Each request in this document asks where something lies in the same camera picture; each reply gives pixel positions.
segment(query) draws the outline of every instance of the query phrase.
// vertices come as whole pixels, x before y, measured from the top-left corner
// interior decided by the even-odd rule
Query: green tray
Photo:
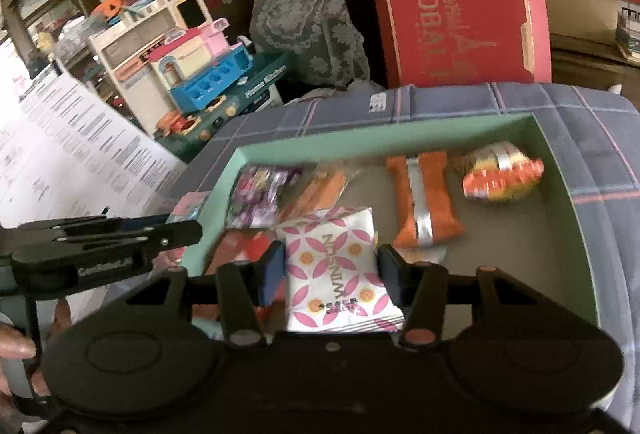
[[[550,236],[554,242],[562,304],[598,324],[590,264],[575,209],[558,162],[531,114],[378,125],[238,148],[198,218],[204,236],[198,244],[187,248],[182,264],[191,276],[203,273],[209,251],[224,229],[226,207],[234,182],[239,170],[248,163],[286,165],[357,157],[410,156],[429,150],[471,150],[497,141],[511,141],[531,157],[544,162],[545,174],[539,191],[547,216],[546,225],[551,229]]]

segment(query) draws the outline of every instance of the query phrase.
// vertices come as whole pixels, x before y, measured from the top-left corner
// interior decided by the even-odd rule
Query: plaid tablecloth
[[[602,327],[625,355],[609,412],[640,432],[640,114],[616,94],[557,84],[484,84],[386,92],[279,107],[235,118],[189,165],[172,189],[210,190],[237,147],[366,125],[428,118],[532,112],[558,159],[588,248]]]

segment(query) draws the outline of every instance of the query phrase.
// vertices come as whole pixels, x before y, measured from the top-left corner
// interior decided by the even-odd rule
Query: paper sheet
[[[0,223],[154,213],[185,164],[50,66],[0,90]]]

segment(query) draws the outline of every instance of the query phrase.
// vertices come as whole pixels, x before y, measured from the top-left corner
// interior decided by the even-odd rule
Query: toy oven window
[[[200,27],[207,21],[206,16],[202,13],[202,8],[198,0],[184,0],[176,5],[176,8],[178,12],[180,12],[180,16],[187,28]]]
[[[104,49],[103,54],[107,64],[111,69],[116,68],[136,51],[139,51],[174,26],[175,22],[171,12],[169,10],[159,11],[127,31]]]

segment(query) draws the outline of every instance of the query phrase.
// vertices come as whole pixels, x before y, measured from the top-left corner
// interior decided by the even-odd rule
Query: pink petal pattern
[[[306,284],[306,286],[303,286],[293,294],[293,297],[291,297],[290,306],[293,307],[300,304],[306,298],[308,293],[309,293],[309,284]]]
[[[346,257],[339,257],[336,256],[335,257],[335,261],[341,266],[343,267],[345,270],[357,270],[358,268],[356,267],[356,265],[353,263],[353,261],[351,259],[347,259]]]
[[[344,222],[341,218],[333,218],[329,220],[330,223],[335,224],[336,226],[341,226],[343,228],[347,227],[347,223]]]
[[[316,267],[314,268],[314,272],[313,272],[311,277],[313,277],[314,279],[317,279],[318,277],[320,277],[326,271],[326,268],[328,266],[329,266],[329,259],[328,258],[324,258],[323,260],[321,260],[316,265]]]
[[[309,223],[307,226],[305,226],[305,234],[308,234],[313,229],[317,228],[319,225],[320,223]]]
[[[325,313],[324,318],[322,319],[322,325],[325,326],[327,324],[330,324],[337,318],[338,318],[338,313]]]
[[[295,278],[302,279],[302,280],[307,280],[306,273],[304,271],[302,271],[302,269],[297,267],[295,264],[288,264],[287,265],[287,271],[290,274],[292,274]]]
[[[349,311],[359,317],[366,317],[367,311],[360,305],[350,306]]]
[[[300,248],[300,242],[301,242],[300,239],[296,239],[296,240],[292,240],[287,245],[287,249],[286,249],[287,258],[293,257],[293,254],[295,254],[298,251],[298,248]]]
[[[373,319],[373,321],[376,323],[378,327],[384,329],[385,331],[388,331],[390,333],[394,333],[398,331],[398,328],[394,324],[384,319]]]
[[[384,308],[386,308],[387,304],[389,304],[389,295],[385,293],[382,297],[378,299],[378,302],[376,302],[376,305],[373,306],[373,314],[377,315],[378,313],[380,313]]]
[[[366,242],[371,242],[371,237],[369,236],[369,234],[367,232],[365,232],[364,230],[352,230],[352,233],[354,236],[356,236],[358,239],[364,240]]]
[[[304,313],[300,313],[299,311],[294,311],[293,316],[300,322],[303,326],[308,328],[317,328],[318,324],[313,320],[309,315],[305,315]]]
[[[334,252],[337,252],[338,250],[340,250],[344,246],[344,243],[347,242],[347,238],[348,237],[349,237],[349,233],[348,232],[343,232],[338,237],[335,238],[335,240],[334,240]]]
[[[375,273],[365,273],[364,276],[370,283],[373,284],[373,286],[378,286],[380,288],[385,287],[385,285],[382,284],[380,277],[378,277]]]
[[[322,242],[320,242],[319,240],[314,239],[313,237],[307,237],[306,244],[308,244],[309,247],[313,248],[316,252],[321,252],[322,254],[326,253],[324,244],[322,244]]]
[[[356,289],[356,286],[358,285],[358,279],[359,277],[356,275],[355,277],[350,278],[347,284],[344,285],[345,297],[348,297],[351,293],[353,293],[353,290]]]

